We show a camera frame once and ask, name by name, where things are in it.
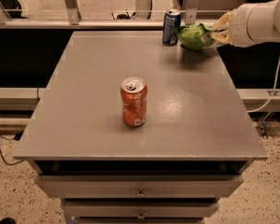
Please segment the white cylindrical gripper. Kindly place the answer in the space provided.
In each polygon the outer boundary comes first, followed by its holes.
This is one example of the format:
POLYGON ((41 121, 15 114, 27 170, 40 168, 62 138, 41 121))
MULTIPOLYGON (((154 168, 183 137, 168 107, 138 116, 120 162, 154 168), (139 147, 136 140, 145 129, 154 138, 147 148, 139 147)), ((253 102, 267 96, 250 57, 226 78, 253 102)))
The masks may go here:
POLYGON ((242 48, 265 42, 278 42, 279 32, 273 23, 276 4, 276 0, 268 3, 243 4, 232 13, 223 14, 212 25, 211 36, 222 44, 242 48))

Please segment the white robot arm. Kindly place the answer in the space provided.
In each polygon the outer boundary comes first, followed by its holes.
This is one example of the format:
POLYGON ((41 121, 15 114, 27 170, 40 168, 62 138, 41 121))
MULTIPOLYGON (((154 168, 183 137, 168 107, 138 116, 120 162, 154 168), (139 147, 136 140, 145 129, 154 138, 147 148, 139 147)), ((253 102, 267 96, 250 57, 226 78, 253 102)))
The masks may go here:
POLYGON ((211 30, 215 40, 235 47, 280 43, 280 0, 243 4, 221 16, 211 30))

